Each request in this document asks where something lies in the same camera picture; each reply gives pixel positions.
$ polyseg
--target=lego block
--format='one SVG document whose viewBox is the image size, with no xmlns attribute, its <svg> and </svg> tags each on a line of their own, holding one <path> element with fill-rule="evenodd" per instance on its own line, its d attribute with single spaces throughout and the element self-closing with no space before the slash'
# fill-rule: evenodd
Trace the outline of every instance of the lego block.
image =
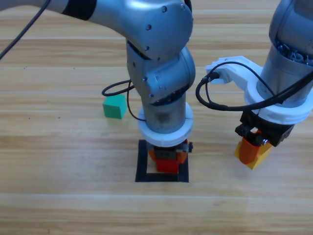
<svg viewBox="0 0 313 235">
<path fill-rule="evenodd" d="M 126 98 L 122 94 L 109 96 L 103 103 L 104 114 L 107 118 L 123 119 L 126 109 Z"/>
<path fill-rule="evenodd" d="M 242 141 L 238 143 L 236 151 L 235 151 L 235 155 L 238 159 L 240 159 L 241 147 L 242 147 Z M 251 170 L 254 170 L 258 165 L 260 165 L 266 159 L 266 157 L 270 154 L 272 149 L 273 149 L 273 146 L 270 143 L 267 143 L 266 145 L 259 147 L 258 157 L 253 162 L 246 164 L 246 166 L 249 167 Z"/>
<path fill-rule="evenodd" d="M 156 169 L 158 172 L 177 174 L 179 163 L 177 160 L 156 159 Z"/>
</svg>

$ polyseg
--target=white ring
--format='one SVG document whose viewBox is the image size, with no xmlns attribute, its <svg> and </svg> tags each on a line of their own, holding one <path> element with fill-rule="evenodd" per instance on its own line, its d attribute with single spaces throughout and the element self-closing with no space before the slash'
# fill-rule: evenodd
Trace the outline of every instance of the white ring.
<svg viewBox="0 0 313 235">
<path fill-rule="evenodd" d="M 145 119 L 143 108 L 139 111 L 140 119 Z M 138 121 L 139 130 L 144 139 L 158 147 L 169 148 L 184 142 L 191 134 L 194 123 L 194 115 L 188 103 L 186 103 L 186 121 L 177 131 L 170 134 L 161 134 L 152 131 L 145 121 Z"/>
</svg>

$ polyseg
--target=metal cylinder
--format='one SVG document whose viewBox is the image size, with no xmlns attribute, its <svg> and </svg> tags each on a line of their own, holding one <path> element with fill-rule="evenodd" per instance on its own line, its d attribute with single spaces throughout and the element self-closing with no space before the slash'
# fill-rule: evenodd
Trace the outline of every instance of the metal cylinder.
<svg viewBox="0 0 313 235">
<path fill-rule="evenodd" d="M 289 60 L 281 55 L 274 46 L 272 46 L 265 66 L 262 70 L 261 77 L 274 91 L 274 93 L 277 94 L 295 82 L 299 81 L 301 78 L 305 77 L 312 71 L 312 66 Z M 312 87 L 313 81 L 298 91 L 296 94 L 286 99 L 283 104 L 277 105 L 286 108 L 294 108 L 302 105 L 305 102 Z M 260 81 L 257 84 L 257 90 L 263 99 L 272 97 L 272 94 Z"/>
<path fill-rule="evenodd" d="M 142 103 L 148 127 L 157 133 L 169 134 L 179 130 L 186 119 L 186 94 L 166 105 Z"/>
</svg>

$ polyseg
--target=cable connector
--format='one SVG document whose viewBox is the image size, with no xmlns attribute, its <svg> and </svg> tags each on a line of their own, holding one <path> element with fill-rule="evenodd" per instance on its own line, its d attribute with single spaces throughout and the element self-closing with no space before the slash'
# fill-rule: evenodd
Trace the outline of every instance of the cable connector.
<svg viewBox="0 0 313 235">
<path fill-rule="evenodd" d="M 211 74 L 211 76 L 209 77 L 210 73 L 208 73 L 203 79 L 202 81 L 205 83 L 209 83 L 212 82 L 214 79 L 218 79 L 220 78 L 220 74 L 218 72 L 213 72 Z"/>
</svg>

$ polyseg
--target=white plastic bracket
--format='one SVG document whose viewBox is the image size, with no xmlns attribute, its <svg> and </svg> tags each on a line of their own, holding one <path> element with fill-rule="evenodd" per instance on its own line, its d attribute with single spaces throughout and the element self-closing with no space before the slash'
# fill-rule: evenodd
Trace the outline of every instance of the white plastic bracket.
<svg viewBox="0 0 313 235">
<path fill-rule="evenodd" d="M 206 66 L 206 71 L 209 73 L 215 66 L 223 62 L 240 62 L 252 68 L 258 75 L 262 72 L 262 67 L 253 63 L 243 56 L 220 58 L 211 65 Z M 216 72 L 220 74 L 220 78 L 212 81 L 212 84 L 225 84 L 234 81 L 236 85 L 245 92 L 246 104 L 254 104 L 264 99 L 257 91 L 258 78 L 251 73 L 247 68 L 236 64 L 226 64 L 218 67 Z M 309 93 L 306 101 L 295 108 L 284 108 L 277 105 L 272 105 L 263 109 L 253 110 L 259 117 L 264 120 L 281 124 L 292 125 L 304 121 L 313 110 L 313 90 Z"/>
</svg>

